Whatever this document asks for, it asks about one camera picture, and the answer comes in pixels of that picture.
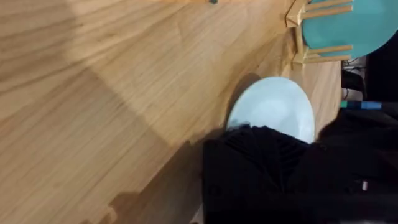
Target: light wood surface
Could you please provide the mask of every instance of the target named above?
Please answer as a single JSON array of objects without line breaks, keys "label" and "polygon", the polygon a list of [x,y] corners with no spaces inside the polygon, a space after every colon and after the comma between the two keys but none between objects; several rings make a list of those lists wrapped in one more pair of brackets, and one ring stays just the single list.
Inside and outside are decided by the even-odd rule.
[{"label": "light wood surface", "polygon": [[291,4],[2,0],[0,223],[188,223],[201,139],[253,73],[294,79],[327,124],[340,65],[290,72]]}]

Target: white plate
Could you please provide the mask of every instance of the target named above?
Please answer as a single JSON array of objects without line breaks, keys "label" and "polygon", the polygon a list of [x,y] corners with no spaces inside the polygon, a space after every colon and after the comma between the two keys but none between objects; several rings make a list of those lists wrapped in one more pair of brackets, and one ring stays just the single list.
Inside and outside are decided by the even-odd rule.
[{"label": "white plate", "polygon": [[286,78],[264,78],[244,91],[229,115],[227,129],[242,124],[267,126],[307,143],[314,141],[311,103],[305,92]]}]

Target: wood grain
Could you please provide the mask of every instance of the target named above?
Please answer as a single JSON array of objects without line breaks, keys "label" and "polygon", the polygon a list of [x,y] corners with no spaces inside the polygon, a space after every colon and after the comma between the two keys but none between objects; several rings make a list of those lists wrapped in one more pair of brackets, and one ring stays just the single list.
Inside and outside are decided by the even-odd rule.
[{"label": "wood grain", "polygon": [[[2,0],[0,223],[188,223],[201,140],[250,73],[290,64],[291,4]],[[320,127],[340,74],[309,73]]]}]

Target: blue object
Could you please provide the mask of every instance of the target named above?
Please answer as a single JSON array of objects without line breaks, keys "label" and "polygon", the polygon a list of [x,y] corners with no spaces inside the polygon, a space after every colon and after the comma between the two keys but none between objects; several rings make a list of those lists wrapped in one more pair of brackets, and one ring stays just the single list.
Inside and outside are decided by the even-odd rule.
[{"label": "blue object", "polygon": [[340,108],[357,110],[381,110],[382,103],[373,101],[342,101]]},{"label": "blue object", "polygon": [[383,46],[398,30],[398,0],[355,0],[350,4],[353,12],[304,20],[303,35],[311,49],[353,45],[353,50],[322,56],[350,54],[358,58]]}]

